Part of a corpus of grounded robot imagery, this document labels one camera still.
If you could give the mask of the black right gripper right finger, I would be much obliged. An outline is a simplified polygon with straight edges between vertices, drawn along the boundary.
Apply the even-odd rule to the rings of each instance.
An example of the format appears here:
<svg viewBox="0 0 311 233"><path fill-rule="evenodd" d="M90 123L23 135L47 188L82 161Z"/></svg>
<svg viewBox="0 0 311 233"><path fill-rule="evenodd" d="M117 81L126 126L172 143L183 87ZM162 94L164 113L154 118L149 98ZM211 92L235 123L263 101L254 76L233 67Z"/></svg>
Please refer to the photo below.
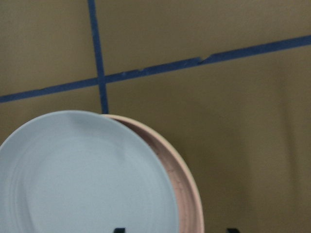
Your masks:
<svg viewBox="0 0 311 233"><path fill-rule="evenodd" d="M236 228L227 228L226 232L227 233L237 233L237 229Z"/></svg>

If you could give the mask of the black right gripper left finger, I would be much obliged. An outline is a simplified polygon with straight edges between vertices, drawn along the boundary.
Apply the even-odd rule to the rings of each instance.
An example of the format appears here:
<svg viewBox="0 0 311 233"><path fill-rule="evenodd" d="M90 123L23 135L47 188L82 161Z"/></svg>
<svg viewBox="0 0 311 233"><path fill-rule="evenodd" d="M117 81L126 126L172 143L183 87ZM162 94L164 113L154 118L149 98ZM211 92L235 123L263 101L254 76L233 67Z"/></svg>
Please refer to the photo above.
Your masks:
<svg viewBox="0 0 311 233"><path fill-rule="evenodd" d="M125 228L115 228L114 233L125 233Z"/></svg>

